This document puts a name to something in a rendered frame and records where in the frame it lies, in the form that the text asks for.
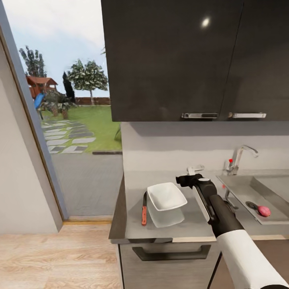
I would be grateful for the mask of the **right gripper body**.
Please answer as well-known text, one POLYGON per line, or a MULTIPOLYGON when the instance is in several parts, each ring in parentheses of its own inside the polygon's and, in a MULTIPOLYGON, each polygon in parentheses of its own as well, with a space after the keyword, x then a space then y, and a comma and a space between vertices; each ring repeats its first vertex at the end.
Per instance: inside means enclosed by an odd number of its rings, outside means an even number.
POLYGON ((201 174, 195 174, 195 175, 185 175, 185 176, 180 176, 179 177, 179 180, 180 180, 180 186, 181 187, 190 187, 190 181, 193 179, 193 178, 199 178, 199 177, 202 177, 201 174))

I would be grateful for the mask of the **bowl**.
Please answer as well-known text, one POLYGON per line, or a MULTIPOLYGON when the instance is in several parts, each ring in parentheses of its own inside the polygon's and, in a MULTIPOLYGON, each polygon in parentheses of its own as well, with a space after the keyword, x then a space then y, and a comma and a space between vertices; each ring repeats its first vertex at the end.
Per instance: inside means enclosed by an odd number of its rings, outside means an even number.
POLYGON ((184 206, 187 200, 174 183, 160 183, 147 188, 149 197, 159 212, 184 206))

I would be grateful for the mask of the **vidalia onion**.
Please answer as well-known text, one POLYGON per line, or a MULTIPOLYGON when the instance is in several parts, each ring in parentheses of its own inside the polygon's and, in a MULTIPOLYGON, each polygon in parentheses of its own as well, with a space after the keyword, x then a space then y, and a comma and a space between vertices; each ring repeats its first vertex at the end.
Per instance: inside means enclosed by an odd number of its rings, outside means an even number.
POLYGON ((258 213, 262 216, 266 216, 266 217, 270 217, 271 216, 271 211, 269 208, 265 207, 265 206, 258 206, 258 213))

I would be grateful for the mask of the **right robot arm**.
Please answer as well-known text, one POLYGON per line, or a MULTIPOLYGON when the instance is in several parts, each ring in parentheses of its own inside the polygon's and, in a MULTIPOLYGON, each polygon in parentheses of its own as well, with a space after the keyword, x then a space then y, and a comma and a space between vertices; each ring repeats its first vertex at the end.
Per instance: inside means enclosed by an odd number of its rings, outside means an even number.
POLYGON ((266 257, 236 219, 228 201, 217 195, 215 184, 195 171, 205 170, 204 165, 187 167, 188 174, 176 177, 181 187, 191 187, 212 226, 236 289, 289 289, 289 285, 273 268, 266 257))

